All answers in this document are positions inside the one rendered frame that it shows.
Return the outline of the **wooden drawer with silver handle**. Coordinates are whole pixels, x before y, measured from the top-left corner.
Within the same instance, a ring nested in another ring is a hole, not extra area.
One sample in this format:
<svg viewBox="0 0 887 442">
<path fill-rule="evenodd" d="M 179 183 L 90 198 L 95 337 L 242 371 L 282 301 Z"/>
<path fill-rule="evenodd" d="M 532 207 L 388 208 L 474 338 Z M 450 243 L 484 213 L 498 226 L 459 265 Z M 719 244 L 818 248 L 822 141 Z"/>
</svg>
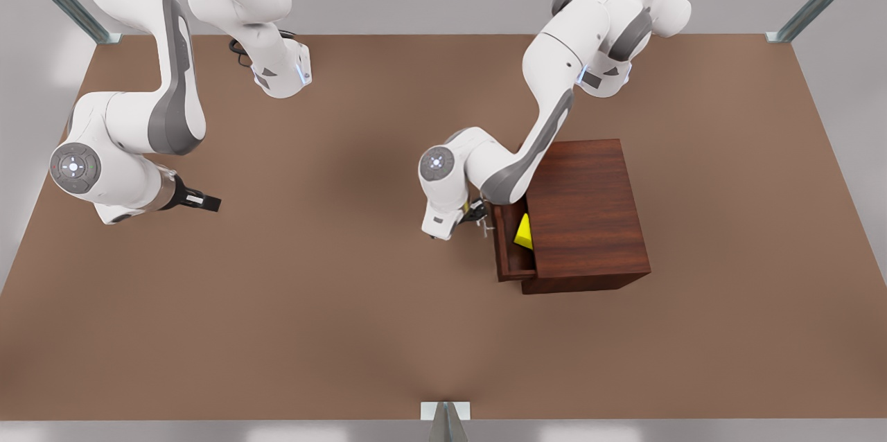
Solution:
<svg viewBox="0 0 887 442">
<path fill-rule="evenodd" d="M 493 246 L 496 252 L 496 272 L 498 281 L 523 281 L 536 277 L 534 253 L 522 245 L 514 243 L 520 221 L 528 212 L 524 197 L 516 203 L 496 205 L 486 202 L 491 224 Z"/>
</svg>

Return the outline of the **dark wooden cabinet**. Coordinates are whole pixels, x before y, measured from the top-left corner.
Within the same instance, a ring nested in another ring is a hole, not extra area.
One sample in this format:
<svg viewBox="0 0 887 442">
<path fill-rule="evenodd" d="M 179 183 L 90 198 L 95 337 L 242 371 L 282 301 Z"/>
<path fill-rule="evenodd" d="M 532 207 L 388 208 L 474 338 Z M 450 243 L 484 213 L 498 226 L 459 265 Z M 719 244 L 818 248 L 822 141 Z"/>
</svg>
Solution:
<svg viewBox="0 0 887 442">
<path fill-rule="evenodd" d="M 617 290 L 651 272 L 619 140 L 555 142 L 526 199 L 536 275 L 523 294 Z"/>
</svg>

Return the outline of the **yellow wedge-shaped block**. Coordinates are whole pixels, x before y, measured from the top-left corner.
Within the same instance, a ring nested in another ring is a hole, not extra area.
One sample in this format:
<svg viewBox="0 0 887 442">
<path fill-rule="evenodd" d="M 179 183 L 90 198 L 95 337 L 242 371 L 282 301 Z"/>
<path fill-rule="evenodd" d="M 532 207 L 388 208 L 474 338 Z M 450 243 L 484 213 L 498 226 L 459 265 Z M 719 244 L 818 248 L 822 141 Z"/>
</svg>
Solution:
<svg viewBox="0 0 887 442">
<path fill-rule="evenodd" d="M 533 250 L 533 241 L 532 241 L 532 230 L 530 230 L 530 220 L 529 215 L 524 213 L 522 218 L 520 218 L 520 222 L 517 225 L 516 233 L 513 237 L 513 243 L 522 247 L 526 247 L 526 249 Z"/>
</svg>

